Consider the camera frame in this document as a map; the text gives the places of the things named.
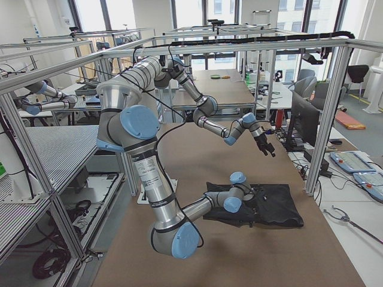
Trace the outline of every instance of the office chair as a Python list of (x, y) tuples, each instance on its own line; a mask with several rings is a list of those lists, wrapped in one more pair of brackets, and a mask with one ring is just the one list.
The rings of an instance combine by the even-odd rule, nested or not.
[(309, 99), (316, 84), (316, 77), (307, 77), (295, 83), (294, 91), (304, 99)]
[[(318, 83), (315, 88), (315, 97), (311, 101), (311, 105), (319, 109), (321, 112), (324, 108), (324, 102), (326, 101), (327, 91), (329, 90), (330, 83)], [(346, 94), (346, 88), (341, 89), (341, 102)]]
[(360, 84), (359, 86), (359, 102), (361, 98), (361, 84), (364, 81), (364, 77), (367, 75), (367, 72), (369, 71), (368, 65), (355, 65), (355, 66), (348, 66), (347, 67), (347, 73), (349, 77), (351, 78), (351, 82), (354, 84)]
[[(310, 69), (302, 69), (299, 71), (298, 73), (298, 77), (297, 77), (297, 82), (300, 81), (300, 80), (303, 80), (304, 78), (307, 78), (307, 77), (314, 77), (315, 76), (315, 71), (314, 70), (310, 70)], [(291, 85), (289, 85), (289, 88), (294, 86), (296, 82), (293, 82)]]

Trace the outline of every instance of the monitor stand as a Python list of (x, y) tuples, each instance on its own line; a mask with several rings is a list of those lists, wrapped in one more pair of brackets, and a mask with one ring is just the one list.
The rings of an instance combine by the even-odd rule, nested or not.
[(295, 133), (293, 137), (294, 125), (295, 125), (295, 115), (291, 115), (290, 124), (288, 125), (287, 136), (286, 136), (286, 150), (287, 151), (304, 151), (305, 146), (303, 140), (298, 134)]

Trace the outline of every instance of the orange mat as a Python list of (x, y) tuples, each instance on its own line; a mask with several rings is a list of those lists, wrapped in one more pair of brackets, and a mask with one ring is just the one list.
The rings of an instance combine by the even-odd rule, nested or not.
[(366, 126), (361, 122), (357, 121), (355, 118), (352, 118), (345, 112), (337, 111), (335, 115), (335, 120), (341, 125), (345, 126), (348, 130), (365, 130)]

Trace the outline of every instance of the label on robot arm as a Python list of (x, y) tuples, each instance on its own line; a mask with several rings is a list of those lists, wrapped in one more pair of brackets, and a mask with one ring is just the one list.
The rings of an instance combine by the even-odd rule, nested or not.
[(134, 164), (145, 190), (152, 190), (162, 185), (160, 174), (157, 171), (156, 162), (153, 157), (136, 161)]

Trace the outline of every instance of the wire mesh surface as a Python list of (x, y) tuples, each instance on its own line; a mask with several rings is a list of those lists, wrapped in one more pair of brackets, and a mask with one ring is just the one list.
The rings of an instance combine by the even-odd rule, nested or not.
[[(98, 126), (30, 127), (26, 129), (53, 188), (62, 192), (95, 153)], [(35, 204), (3, 204), (12, 193), (9, 176), (0, 179), (0, 264), (49, 208), (48, 197)]]

